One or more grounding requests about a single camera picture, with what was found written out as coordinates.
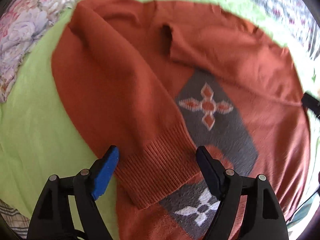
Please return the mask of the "light green bed sheet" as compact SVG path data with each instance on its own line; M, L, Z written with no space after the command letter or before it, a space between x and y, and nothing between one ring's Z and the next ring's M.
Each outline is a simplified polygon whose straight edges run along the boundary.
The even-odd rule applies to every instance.
M77 174L100 158L86 144L68 116L52 73L52 55L79 2L65 9L58 20L25 55L6 102L1 102L1 200L30 218L47 178ZM261 29L274 43L287 48L302 91L317 93L319 83L313 61L287 26L267 14L253 0L134 0L184 1L217 5ZM305 109L310 128L310 160L302 198L290 221L317 186L319 173L319 121ZM105 194L97 201L100 215L114 239L120 239L116 214L115 171Z

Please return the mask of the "rust orange knit sweater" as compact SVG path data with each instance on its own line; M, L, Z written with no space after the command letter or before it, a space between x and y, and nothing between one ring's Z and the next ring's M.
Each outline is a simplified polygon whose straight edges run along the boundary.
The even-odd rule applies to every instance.
M197 147L267 176L285 218L310 160L287 48L217 5L82 0L52 55L63 106L97 157L119 148L120 239L201 239L216 213Z

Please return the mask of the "pastel floral pillow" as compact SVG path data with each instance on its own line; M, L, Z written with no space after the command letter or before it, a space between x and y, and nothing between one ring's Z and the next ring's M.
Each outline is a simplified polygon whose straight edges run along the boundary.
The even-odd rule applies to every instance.
M19 66L60 14L77 0L13 0L1 16L1 102L6 102Z

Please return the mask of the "plaid cloth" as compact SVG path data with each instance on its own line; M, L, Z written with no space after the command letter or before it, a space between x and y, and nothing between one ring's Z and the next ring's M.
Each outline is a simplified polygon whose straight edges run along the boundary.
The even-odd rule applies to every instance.
M20 212L0 201L0 212L8 226L23 239L27 238L30 219L20 214Z

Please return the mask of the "white floral quilt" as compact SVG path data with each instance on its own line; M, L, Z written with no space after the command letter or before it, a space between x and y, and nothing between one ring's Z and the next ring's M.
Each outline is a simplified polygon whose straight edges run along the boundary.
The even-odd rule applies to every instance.
M313 61L319 61L319 25L303 0L253 0L288 27Z

